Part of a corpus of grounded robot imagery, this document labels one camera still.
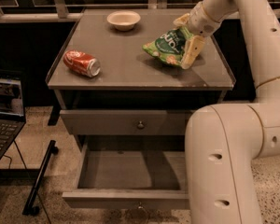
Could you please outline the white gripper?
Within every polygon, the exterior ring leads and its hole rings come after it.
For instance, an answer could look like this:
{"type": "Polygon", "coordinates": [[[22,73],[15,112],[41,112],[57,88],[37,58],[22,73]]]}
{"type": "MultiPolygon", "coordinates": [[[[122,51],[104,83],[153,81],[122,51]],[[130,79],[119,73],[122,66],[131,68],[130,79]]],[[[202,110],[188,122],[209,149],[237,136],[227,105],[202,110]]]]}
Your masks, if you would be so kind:
{"type": "Polygon", "coordinates": [[[174,26],[188,26],[194,34],[186,38],[184,53],[180,65],[183,69],[189,69],[195,62],[204,47],[204,38],[211,36],[221,23],[212,20],[205,12],[203,3],[199,2],[190,13],[186,13],[174,20],[174,26]]]}

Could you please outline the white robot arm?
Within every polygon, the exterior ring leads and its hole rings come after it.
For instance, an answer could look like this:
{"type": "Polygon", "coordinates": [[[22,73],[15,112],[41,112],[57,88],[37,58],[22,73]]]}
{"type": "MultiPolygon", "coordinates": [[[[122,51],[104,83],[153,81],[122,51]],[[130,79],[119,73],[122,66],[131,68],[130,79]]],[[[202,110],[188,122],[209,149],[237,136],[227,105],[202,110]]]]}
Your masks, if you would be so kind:
{"type": "Polygon", "coordinates": [[[202,0],[174,24],[208,37],[233,12],[256,99],[208,105],[190,117],[185,159],[192,224],[262,224],[251,162],[280,155],[280,22],[268,0],[202,0]]]}

